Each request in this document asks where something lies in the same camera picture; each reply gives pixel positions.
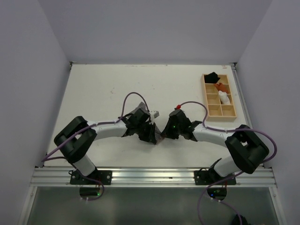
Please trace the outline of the grey striped underwear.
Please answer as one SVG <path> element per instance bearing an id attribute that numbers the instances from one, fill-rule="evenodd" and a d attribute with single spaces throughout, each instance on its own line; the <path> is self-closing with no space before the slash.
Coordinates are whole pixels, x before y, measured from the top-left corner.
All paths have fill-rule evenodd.
<path id="1" fill-rule="evenodd" d="M 159 112 L 148 111 L 144 102 L 141 102 L 132 111 L 130 121 L 133 123 L 135 133 L 141 141 L 156 145 L 162 140 L 161 131 L 154 121 L 158 116 Z"/>

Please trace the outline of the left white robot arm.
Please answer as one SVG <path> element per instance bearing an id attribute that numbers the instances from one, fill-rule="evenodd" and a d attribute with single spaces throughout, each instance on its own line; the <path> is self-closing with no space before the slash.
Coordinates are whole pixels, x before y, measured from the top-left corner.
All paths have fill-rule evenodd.
<path id="1" fill-rule="evenodd" d="M 54 143 L 64 158 L 80 173 L 81 179 L 92 184 L 101 181 L 99 170 L 87 156 L 92 143 L 111 137 L 138 135 L 139 140 L 156 144 L 156 124 L 151 114 L 143 108 L 119 117 L 116 121 L 89 123 L 82 116 L 75 117 L 54 138 Z"/>

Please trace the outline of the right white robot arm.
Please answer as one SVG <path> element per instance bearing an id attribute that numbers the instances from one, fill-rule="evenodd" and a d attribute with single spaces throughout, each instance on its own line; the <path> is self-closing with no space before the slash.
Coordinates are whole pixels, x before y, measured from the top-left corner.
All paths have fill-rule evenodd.
<path id="1" fill-rule="evenodd" d="M 246 125 L 226 133 L 205 128 L 203 122 L 193 121 L 185 113 L 177 109 L 169 114 L 169 120 L 162 132 L 164 138 L 178 139 L 183 136 L 194 142 L 208 142 L 226 147 L 230 156 L 218 159 L 207 170 L 200 169 L 195 173 L 205 184 L 219 184 L 225 178 L 241 171 L 252 174 L 269 154 L 268 147 L 264 142 Z"/>

